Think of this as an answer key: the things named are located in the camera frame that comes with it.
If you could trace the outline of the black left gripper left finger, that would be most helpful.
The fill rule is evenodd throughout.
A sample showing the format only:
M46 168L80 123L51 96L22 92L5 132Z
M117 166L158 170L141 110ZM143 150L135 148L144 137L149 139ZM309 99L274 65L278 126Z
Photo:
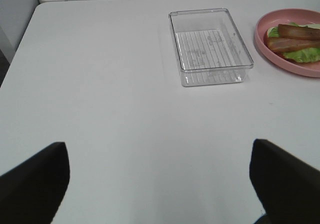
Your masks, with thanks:
M0 177L2 224L50 224L70 181L66 144L54 142Z

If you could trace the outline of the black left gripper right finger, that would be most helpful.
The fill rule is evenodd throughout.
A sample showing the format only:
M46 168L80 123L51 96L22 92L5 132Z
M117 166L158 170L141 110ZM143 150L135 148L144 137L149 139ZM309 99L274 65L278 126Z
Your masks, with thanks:
M267 139L256 139L249 178L265 210L258 224L320 222L319 170Z

